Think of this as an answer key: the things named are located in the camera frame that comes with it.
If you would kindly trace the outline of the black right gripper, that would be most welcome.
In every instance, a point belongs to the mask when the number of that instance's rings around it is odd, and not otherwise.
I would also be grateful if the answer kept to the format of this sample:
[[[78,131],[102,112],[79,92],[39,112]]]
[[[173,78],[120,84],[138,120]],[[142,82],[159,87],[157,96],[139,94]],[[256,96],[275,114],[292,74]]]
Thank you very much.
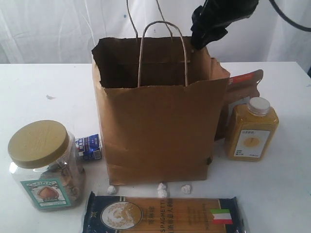
[[[207,44],[227,35],[228,24],[249,18],[258,0],[207,0],[192,14],[191,44],[201,50]]]

